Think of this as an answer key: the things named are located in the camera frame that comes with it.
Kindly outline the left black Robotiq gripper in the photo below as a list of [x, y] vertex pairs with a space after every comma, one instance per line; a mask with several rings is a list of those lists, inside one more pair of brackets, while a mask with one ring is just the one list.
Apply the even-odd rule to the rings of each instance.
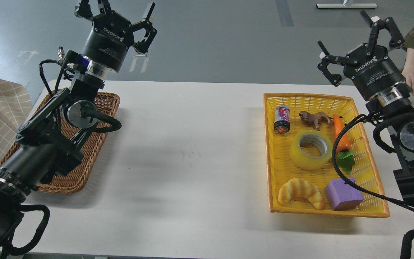
[[[131, 22], [112, 11], [108, 0], [98, 0], [97, 6], [100, 11], [97, 16], [93, 16], [88, 0], [80, 0], [74, 9], [74, 16], [93, 21], [93, 28], [82, 48], [82, 56], [119, 72], [131, 46], [138, 54], [148, 52], [157, 34], [150, 21], [156, 4], [148, 3], [141, 21], [132, 25], [132, 32]], [[134, 42], [133, 32], [141, 30], [145, 32], [143, 39]]]

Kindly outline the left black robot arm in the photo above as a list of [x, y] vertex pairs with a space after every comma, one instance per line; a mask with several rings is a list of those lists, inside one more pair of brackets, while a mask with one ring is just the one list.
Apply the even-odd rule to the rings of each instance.
[[0, 166], [1, 258], [23, 255], [41, 240], [50, 210], [46, 205], [25, 205], [26, 197], [55, 175], [66, 176], [82, 163], [82, 146], [93, 133], [121, 128], [119, 120], [101, 113], [94, 103], [104, 88], [107, 72], [119, 72], [130, 48], [146, 54], [157, 34], [150, 18], [150, 2], [139, 22], [131, 23], [108, 0], [97, 2], [94, 16], [87, 0], [75, 16], [90, 20], [91, 32], [81, 53], [59, 47], [58, 60], [40, 63], [40, 75], [50, 99], [20, 126], [20, 148]]

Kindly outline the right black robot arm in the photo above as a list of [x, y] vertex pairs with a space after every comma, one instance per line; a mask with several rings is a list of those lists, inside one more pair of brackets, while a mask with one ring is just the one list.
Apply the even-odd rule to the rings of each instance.
[[374, 124], [375, 143], [388, 154], [395, 153], [399, 159], [401, 168], [393, 173], [403, 200], [374, 195], [414, 210], [414, 166], [406, 158], [414, 156], [414, 108], [409, 100], [412, 90], [389, 57], [389, 51], [401, 48], [404, 38], [393, 18], [370, 18], [364, 10], [360, 13], [370, 28], [366, 43], [341, 57], [329, 54], [322, 42], [318, 42], [322, 49], [318, 69], [334, 86], [346, 78], [351, 80], [369, 111], [368, 115], [352, 119], [340, 131], [332, 148], [332, 162], [338, 175], [344, 178], [335, 154], [341, 138], [357, 123]]

